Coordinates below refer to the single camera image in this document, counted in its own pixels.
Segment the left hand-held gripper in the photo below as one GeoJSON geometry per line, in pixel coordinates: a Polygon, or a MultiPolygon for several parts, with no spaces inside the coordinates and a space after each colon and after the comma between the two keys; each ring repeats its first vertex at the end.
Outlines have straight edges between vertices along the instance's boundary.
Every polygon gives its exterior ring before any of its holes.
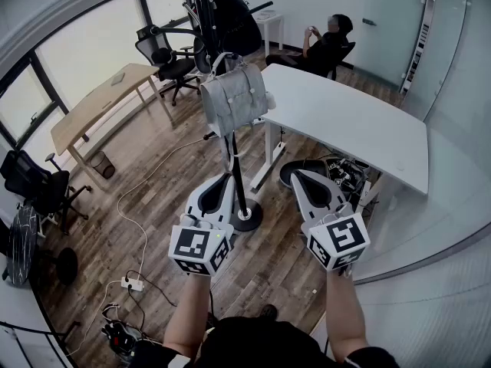
{"type": "Polygon", "coordinates": [[[180,223],[174,225],[169,258],[185,273],[214,277],[232,250],[234,233],[228,222],[235,201],[235,180],[229,173],[207,179],[194,189],[180,223]],[[196,216],[218,216],[211,222],[196,216]]]}

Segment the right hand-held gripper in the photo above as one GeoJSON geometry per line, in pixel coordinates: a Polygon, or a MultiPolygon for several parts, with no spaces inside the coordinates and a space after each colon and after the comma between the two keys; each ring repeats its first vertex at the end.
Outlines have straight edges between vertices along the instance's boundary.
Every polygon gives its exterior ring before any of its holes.
{"type": "Polygon", "coordinates": [[[346,269],[370,245],[364,220],[353,212],[339,185],[310,170],[291,174],[291,187],[304,223],[307,248],[326,271],[346,269]],[[335,210],[319,218],[322,209],[335,210]]]}

